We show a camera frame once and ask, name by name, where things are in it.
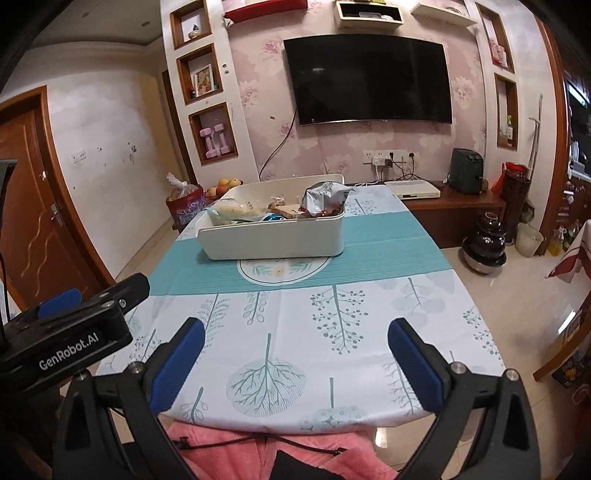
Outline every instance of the light switch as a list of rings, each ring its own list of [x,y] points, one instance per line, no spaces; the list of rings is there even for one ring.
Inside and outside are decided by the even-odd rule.
[[[78,163],[86,158],[86,152],[84,150],[80,150],[79,152],[73,153],[70,155],[72,162]]]

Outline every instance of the pink fleece blanket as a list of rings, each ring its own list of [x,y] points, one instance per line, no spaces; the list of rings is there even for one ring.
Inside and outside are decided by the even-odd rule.
[[[190,445],[227,442],[247,433],[209,429],[175,421],[167,430],[173,440],[187,437]],[[379,460],[371,440],[363,432],[328,435],[290,435],[284,438],[326,450],[345,448],[337,456],[316,453],[278,440],[250,440],[202,450],[181,450],[181,455],[199,480],[268,480],[277,450],[307,463],[336,473],[345,480],[393,480],[398,473]]]

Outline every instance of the white shelf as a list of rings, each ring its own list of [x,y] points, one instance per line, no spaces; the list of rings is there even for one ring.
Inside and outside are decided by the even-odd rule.
[[[473,18],[455,13],[453,10],[448,10],[447,8],[442,7],[434,7],[422,2],[417,3],[417,6],[411,10],[411,15],[422,15],[424,17],[430,17],[436,20],[441,20],[442,22],[458,25],[459,27],[470,27],[471,25],[475,25],[477,23]]]
[[[358,11],[381,15],[389,15],[393,20],[386,18],[355,17]],[[337,27],[368,28],[379,30],[396,30],[404,23],[402,12],[394,5],[375,4],[371,2],[335,2],[335,20]]]

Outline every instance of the white plastic storage box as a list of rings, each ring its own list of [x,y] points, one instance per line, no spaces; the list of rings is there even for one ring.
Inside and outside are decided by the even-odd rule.
[[[307,188],[321,181],[345,180],[340,174],[330,174],[249,183],[230,189],[222,198],[265,207],[273,197],[282,196],[290,205],[298,203]],[[345,247],[344,217],[343,211],[332,217],[213,226],[205,214],[197,221],[195,231],[197,241],[212,260],[334,257]]]

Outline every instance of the small figurine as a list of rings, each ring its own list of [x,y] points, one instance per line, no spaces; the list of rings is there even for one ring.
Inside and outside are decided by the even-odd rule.
[[[197,25],[194,25],[193,29],[189,32],[189,38],[192,40],[198,36],[199,36],[199,27]]]

